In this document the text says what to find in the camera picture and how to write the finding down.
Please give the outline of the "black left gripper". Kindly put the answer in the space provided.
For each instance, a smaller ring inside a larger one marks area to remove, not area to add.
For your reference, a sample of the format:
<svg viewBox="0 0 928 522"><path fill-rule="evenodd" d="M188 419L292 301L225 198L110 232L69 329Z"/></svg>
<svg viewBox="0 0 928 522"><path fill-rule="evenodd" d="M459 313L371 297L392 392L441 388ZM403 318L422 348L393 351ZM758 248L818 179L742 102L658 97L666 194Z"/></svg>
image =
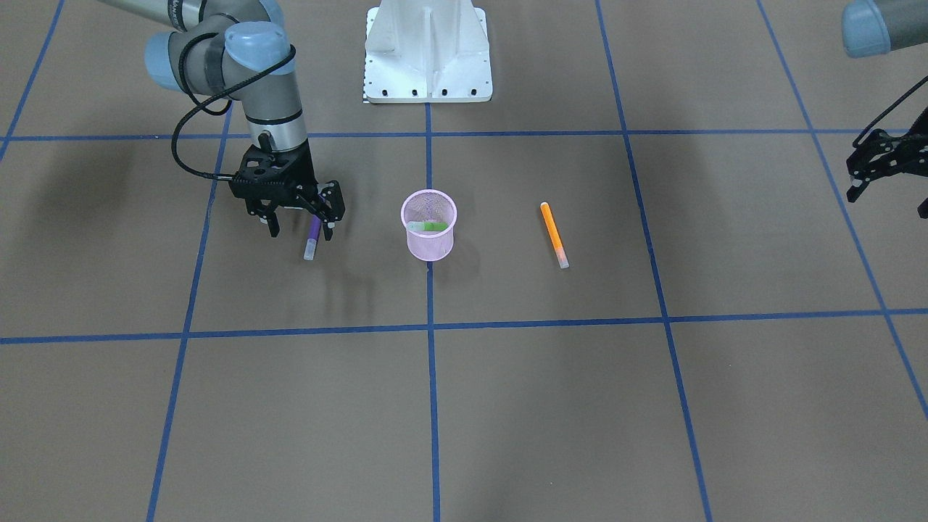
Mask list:
<svg viewBox="0 0 928 522"><path fill-rule="evenodd" d="M870 132L854 145L846 167L852 179L846 191L848 204L855 204L871 182L886 176L909 174L926 178L927 108L905 135L891 136L882 129Z"/></svg>

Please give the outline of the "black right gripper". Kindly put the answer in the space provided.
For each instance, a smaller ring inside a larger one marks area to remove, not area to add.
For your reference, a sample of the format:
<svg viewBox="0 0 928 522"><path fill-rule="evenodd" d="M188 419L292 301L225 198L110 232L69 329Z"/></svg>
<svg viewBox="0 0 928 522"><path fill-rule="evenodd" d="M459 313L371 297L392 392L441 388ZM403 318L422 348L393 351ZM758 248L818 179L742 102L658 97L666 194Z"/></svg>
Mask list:
<svg viewBox="0 0 928 522"><path fill-rule="evenodd" d="M338 181L318 186L307 140L291 151L265 152L250 146L229 187L245 201L246 211L266 224L272 238L281 233L279 207L309 211L320 222L325 241L332 240L346 212Z"/></svg>

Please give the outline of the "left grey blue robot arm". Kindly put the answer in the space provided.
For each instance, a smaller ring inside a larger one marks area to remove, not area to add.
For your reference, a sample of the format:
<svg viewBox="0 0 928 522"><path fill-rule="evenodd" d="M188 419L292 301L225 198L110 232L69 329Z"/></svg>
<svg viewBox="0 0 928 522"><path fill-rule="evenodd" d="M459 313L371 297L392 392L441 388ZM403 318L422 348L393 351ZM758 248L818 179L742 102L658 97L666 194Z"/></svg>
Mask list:
<svg viewBox="0 0 928 522"><path fill-rule="evenodd" d="M927 41L927 7L924 1L852 1L842 11L842 42L849 57L872 57L909 49ZM927 112L907 133L893 136L877 127L907 98L926 86L922 78L882 110L852 142L846 159L851 185L845 192L850 204L858 201L872 182L895 175L927 175Z"/></svg>

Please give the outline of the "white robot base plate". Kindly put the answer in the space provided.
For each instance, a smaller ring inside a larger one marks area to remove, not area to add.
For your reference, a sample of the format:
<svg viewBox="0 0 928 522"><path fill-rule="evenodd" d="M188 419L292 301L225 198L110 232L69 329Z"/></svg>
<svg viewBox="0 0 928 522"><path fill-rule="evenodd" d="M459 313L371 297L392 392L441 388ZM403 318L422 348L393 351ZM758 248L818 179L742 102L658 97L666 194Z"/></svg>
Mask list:
<svg viewBox="0 0 928 522"><path fill-rule="evenodd" d="M462 104L493 98L487 15L471 1L381 1L365 16L362 99Z"/></svg>

